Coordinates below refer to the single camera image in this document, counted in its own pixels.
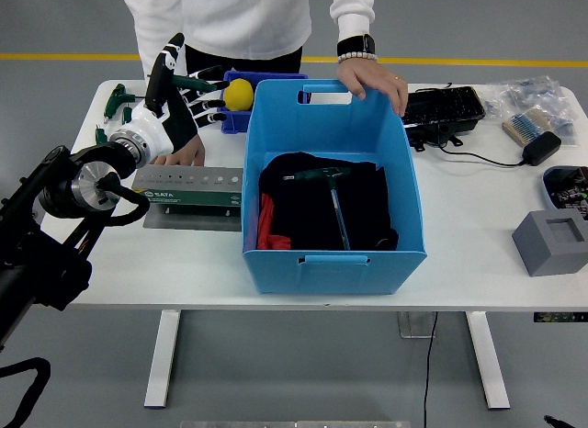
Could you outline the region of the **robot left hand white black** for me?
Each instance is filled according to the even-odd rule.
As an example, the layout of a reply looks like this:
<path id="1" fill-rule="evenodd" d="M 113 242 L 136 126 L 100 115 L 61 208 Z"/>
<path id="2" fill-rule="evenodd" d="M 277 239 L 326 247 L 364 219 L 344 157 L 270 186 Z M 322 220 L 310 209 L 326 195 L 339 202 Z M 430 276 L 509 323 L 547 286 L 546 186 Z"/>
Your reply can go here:
<path id="1" fill-rule="evenodd" d="M 198 135 L 199 128 L 226 119 L 222 113 L 210 112 L 224 107 L 222 100 L 200 99 L 227 87 L 226 81 L 210 84 L 175 72 L 184 40 L 177 33 L 160 50 L 148 76 L 145 98 L 132 110 L 130 121 L 110 136 L 125 145 L 139 165 L 179 151 Z"/>

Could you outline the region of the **person's right hand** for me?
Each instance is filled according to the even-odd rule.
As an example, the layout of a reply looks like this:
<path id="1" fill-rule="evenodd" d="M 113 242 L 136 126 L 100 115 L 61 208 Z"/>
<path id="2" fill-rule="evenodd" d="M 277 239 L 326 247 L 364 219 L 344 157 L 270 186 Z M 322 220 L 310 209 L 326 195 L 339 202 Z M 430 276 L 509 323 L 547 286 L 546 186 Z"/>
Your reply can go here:
<path id="1" fill-rule="evenodd" d="M 151 161 L 151 164 L 203 166 L 205 163 L 205 154 L 206 149 L 202 139 L 196 135 L 178 152 L 167 155 L 158 155 Z"/>

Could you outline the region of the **person's left hand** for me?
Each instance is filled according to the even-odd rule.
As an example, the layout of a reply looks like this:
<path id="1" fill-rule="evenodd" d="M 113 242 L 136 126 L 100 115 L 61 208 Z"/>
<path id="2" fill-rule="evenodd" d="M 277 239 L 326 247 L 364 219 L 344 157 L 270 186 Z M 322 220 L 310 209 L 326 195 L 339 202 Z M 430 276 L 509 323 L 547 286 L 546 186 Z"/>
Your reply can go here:
<path id="1" fill-rule="evenodd" d="M 336 77 L 359 100 L 366 97 L 368 88 L 381 92 L 389 99 L 393 112 L 404 116 L 409 99 L 408 83 L 376 60 L 351 58 L 341 61 Z"/>

